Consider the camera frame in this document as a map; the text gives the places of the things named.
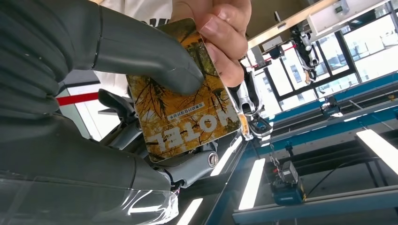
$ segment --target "white shirt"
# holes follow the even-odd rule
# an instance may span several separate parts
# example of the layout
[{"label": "white shirt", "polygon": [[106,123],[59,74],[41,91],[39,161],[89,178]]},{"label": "white shirt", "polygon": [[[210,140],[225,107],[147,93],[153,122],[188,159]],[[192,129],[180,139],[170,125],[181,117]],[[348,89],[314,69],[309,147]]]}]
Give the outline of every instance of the white shirt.
[{"label": "white shirt", "polygon": [[[102,6],[118,11],[153,27],[168,22],[172,0],[104,0]],[[95,71],[101,88],[120,96],[127,95],[126,75]]]}]

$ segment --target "ceiling beam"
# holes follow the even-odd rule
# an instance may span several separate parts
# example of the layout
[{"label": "ceiling beam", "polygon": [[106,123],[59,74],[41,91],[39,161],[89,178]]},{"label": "ceiling beam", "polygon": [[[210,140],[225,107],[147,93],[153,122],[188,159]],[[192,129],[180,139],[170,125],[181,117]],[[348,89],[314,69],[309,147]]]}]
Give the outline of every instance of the ceiling beam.
[{"label": "ceiling beam", "polygon": [[321,0],[310,7],[307,7],[300,12],[292,15],[291,17],[287,18],[286,20],[278,23],[277,25],[271,27],[270,29],[262,32],[261,34],[253,37],[248,41],[249,49],[255,47],[256,45],[260,45],[268,41],[269,39],[275,37],[276,35],[284,32],[285,30],[290,29],[294,25],[306,20],[309,15],[312,15],[322,9],[333,5],[337,0]]}]

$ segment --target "cable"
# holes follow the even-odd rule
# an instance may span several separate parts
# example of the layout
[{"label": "cable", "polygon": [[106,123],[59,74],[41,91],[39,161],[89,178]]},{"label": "cable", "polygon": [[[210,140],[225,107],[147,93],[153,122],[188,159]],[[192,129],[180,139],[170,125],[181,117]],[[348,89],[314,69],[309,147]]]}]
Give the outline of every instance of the cable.
[{"label": "cable", "polygon": [[356,162],[356,161],[361,161],[361,160],[366,160],[366,159],[380,159],[379,157],[367,157],[367,158],[357,158],[351,161],[348,161],[346,163],[343,163],[341,165],[339,165],[338,167],[336,167],[335,169],[333,169],[332,171],[330,171],[328,174],[326,174],[326,176],[324,176],[307,194],[307,197],[327,178],[329,177],[329,175],[331,175],[335,170],[337,170],[338,168],[348,165],[350,163]]}]

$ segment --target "robotic hand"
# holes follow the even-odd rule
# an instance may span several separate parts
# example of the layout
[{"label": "robotic hand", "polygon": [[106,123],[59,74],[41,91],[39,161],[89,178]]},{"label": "robotic hand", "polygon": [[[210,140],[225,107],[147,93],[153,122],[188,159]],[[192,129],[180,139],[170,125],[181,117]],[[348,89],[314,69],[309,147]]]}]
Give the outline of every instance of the robotic hand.
[{"label": "robotic hand", "polygon": [[243,136],[246,140],[251,140],[254,137],[261,139],[270,135],[273,127],[260,116],[264,111],[264,104],[253,72],[247,72],[243,65],[242,68],[245,74],[243,82],[235,88],[229,88],[229,90],[237,111],[241,114],[241,118],[243,117],[241,119],[243,128],[247,122],[248,130],[242,132]]},{"label": "robotic hand", "polygon": [[316,80],[315,68],[319,65],[319,57],[315,47],[310,42],[311,35],[304,32],[300,24],[291,28],[291,36],[296,44],[296,51],[300,56],[301,65],[306,73],[306,83],[310,84]]},{"label": "robotic hand", "polygon": [[[120,151],[131,138],[124,132],[139,129],[125,102],[103,93],[131,128],[108,139],[108,147],[84,139],[56,114],[53,96],[73,69],[147,75],[192,94],[203,76],[180,43],[87,0],[2,0],[0,30],[0,224],[172,219],[177,193],[171,181],[188,186],[211,170],[211,151],[155,171],[140,156]],[[195,171],[181,173],[192,161]]]}]

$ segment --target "clear plastic wrap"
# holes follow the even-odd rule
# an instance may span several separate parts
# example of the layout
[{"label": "clear plastic wrap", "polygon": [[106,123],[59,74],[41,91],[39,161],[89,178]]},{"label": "clear plastic wrap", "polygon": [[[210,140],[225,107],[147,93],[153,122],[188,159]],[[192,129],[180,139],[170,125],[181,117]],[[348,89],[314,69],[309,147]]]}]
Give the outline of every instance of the clear plastic wrap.
[{"label": "clear plastic wrap", "polygon": [[171,191],[0,172],[0,225],[156,225],[177,215],[178,199]]}]

